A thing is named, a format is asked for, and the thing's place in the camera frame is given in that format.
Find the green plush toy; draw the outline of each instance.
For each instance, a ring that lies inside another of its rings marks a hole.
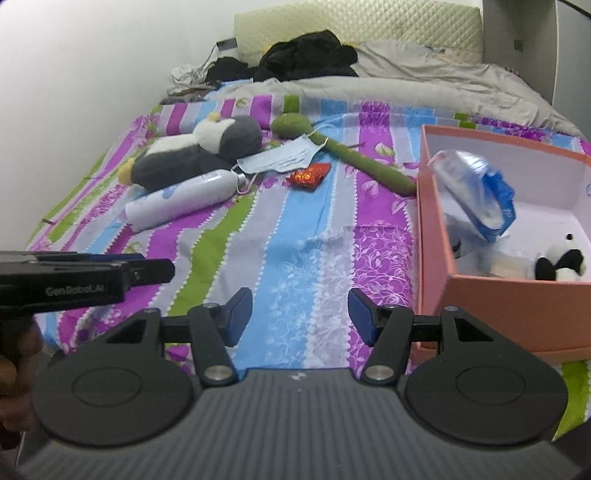
[[[293,140],[306,134],[316,145],[323,145],[326,150],[336,155],[345,163],[358,168],[388,190],[399,195],[412,196],[417,194],[417,186],[402,172],[383,165],[373,158],[366,157],[351,150],[340,142],[314,132],[314,128],[306,116],[301,113],[284,113],[271,124],[271,131],[279,138]]]

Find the pillow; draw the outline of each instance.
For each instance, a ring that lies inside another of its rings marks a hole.
[[[461,49],[429,47],[394,38],[362,42],[356,50],[358,62],[352,67],[360,77],[398,77],[402,66],[418,67],[423,63],[430,64],[434,59],[465,63]]]

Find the red glittery object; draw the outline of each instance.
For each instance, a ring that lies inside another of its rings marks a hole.
[[[304,170],[298,170],[287,177],[287,181],[294,187],[306,190],[316,190],[326,174],[330,171],[330,163],[314,163]]]

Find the water bottle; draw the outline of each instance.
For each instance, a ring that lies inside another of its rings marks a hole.
[[[214,170],[129,202],[125,216],[131,230],[138,233],[225,202],[247,185],[242,173]]]

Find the blue face mask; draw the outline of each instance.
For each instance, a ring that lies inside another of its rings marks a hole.
[[[244,173],[262,173],[270,170],[285,173],[309,167],[314,155],[325,145],[326,142],[316,145],[308,135],[302,135],[280,147],[239,158],[237,163]]]

